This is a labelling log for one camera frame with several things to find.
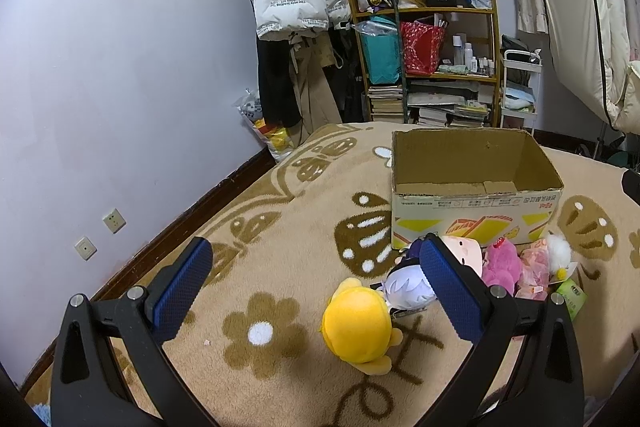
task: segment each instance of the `white bedding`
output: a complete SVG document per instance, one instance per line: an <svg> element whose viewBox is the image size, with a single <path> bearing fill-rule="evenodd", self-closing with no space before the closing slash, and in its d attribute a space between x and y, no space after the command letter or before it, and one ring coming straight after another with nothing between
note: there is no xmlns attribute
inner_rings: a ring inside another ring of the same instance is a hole
<svg viewBox="0 0 640 427"><path fill-rule="evenodd" d="M636 95L640 94L636 89L639 79L631 74L633 68L629 64L625 0L596 0L597 12L594 0L546 3L558 79L603 121L610 121L623 132L640 132ZM598 22L605 67L604 93Z"/></svg>

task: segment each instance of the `wooden baseboard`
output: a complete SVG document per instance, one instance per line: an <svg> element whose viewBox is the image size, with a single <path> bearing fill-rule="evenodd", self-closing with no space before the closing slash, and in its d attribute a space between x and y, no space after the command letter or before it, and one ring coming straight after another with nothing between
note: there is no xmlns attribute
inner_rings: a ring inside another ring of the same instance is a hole
<svg viewBox="0 0 640 427"><path fill-rule="evenodd" d="M180 246L199 227L211 217L227 206L242 191L253 184L260 176L269 171L275 162L267 148L242 165L237 171L212 188L200 198L189 210L184 212L172 224L164 229L145 248L140 250L122 270L114 275L92 298L93 301L116 299L127 289L139 281L162 259ZM20 387L20 394L24 397L53 363L53 353L56 347L54 339L47 350L35 363Z"/></svg>
<svg viewBox="0 0 640 427"><path fill-rule="evenodd" d="M574 136L567 136L566 134L543 131L542 129L536 129L533 133L533 138L543 147L572 153L575 153L582 144L586 145L591 152L595 149L595 142L593 141L582 140Z"/></svg>

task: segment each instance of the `yellow toy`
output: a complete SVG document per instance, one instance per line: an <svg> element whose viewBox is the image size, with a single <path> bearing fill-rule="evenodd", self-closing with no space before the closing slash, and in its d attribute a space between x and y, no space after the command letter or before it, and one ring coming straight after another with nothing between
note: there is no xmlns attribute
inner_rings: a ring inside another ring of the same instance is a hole
<svg viewBox="0 0 640 427"><path fill-rule="evenodd" d="M382 295L353 277L342 281L331 297L320 331L334 355L367 375L391 371L386 350L402 342Z"/></svg>

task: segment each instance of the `bookshelf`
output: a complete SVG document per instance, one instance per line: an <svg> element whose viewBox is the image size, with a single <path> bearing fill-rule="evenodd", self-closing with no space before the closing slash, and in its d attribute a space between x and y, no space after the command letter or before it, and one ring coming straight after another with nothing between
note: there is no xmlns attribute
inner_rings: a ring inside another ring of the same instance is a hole
<svg viewBox="0 0 640 427"><path fill-rule="evenodd" d="M407 97L411 86L411 81L413 78L421 78L421 79L430 79L434 81L448 81L455 82L457 80L475 80L478 82L493 84L494 87L494 100L492 103L492 111L491 111L491 126L497 127L500 123L500 78L501 78L501 67L502 63L500 60L500 29L498 26L498 12L497 12L497 4L496 0L492 0L493 9L478 9L478 8L463 8L463 7L451 7L451 8L443 8L443 7L414 7L414 8L399 8L398 0L392 0L393 9L384 9L379 10L376 13L371 12L360 12L358 10L358 2L357 0L348 0L351 6L352 20L353 23L360 22L365 20L368 17L372 16L393 16L398 28L400 27L400 22L402 20L411 20L415 19L416 16L421 14L427 15L431 13L460 13L460 14L470 14L474 16L484 16L487 22L488 34L485 38L469 38L469 42L474 42L476 44L485 44L489 48L489 56L491 60L495 63L495 72L494 76L484 76L478 74L452 74L452 73L433 73L428 75L416 75L416 74L407 74L404 70L404 52L402 47L402 35L400 31L398 31L398 45L400 49L400 63L401 63L401 83L402 83L402 112L403 112L403 120L404 123L408 123L409 119L409 110L407 105ZM363 76L364 76L364 87L365 93L367 96L367 107L369 112L371 112L371 99L369 98L369 75L367 73L367 63L364 58L364 51L362 47L362 40L358 32L356 32L356 41L358 45L358 54L360 57L360 66L362 68Z"/></svg>

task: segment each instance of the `teal shopping bag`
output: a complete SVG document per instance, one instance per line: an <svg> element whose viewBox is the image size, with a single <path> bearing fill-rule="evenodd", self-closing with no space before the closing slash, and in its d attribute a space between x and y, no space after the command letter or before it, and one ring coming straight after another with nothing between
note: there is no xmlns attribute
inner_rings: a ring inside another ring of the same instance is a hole
<svg viewBox="0 0 640 427"><path fill-rule="evenodd" d="M396 24L384 17L372 17L373 22L396 28ZM395 84L400 78L400 49L398 35L361 35L364 57L371 84Z"/></svg>

